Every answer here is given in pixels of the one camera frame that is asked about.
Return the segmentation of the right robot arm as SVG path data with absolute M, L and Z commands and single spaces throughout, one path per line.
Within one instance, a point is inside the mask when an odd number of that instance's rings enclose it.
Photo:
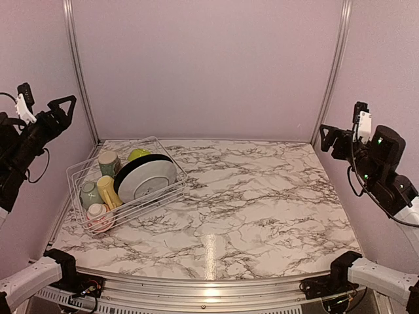
M 411 245 L 418 248 L 418 191 L 408 177 L 396 172 L 405 140 L 393 129 L 379 125 L 367 143 L 354 139 L 356 130 L 321 125 L 321 150 L 346 160 L 364 193 L 396 222 Z M 324 287 L 338 293 L 348 283 L 373 289 L 393 298 L 408 313 L 418 312 L 418 275 L 378 265 L 359 253 L 348 251 L 331 263 Z

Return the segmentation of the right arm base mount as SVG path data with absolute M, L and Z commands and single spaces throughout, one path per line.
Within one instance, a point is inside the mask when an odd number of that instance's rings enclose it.
M 358 284 L 351 282 L 335 287 L 328 275 L 306 278 L 299 284 L 299 289 L 307 300 L 321 299 L 326 313 L 347 313 L 358 295 L 358 288 Z

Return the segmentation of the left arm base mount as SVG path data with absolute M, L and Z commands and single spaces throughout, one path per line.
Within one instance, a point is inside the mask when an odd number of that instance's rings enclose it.
M 101 297 L 104 282 L 103 277 L 77 272 L 72 283 L 67 279 L 61 279 L 50 286 L 70 293 L 64 302 L 64 309 L 68 310 L 69 313 L 85 310 L 81 302 L 86 300 L 86 297 L 94 299 L 94 306 L 88 309 L 88 313 L 95 313 L 98 310 L 98 301 Z

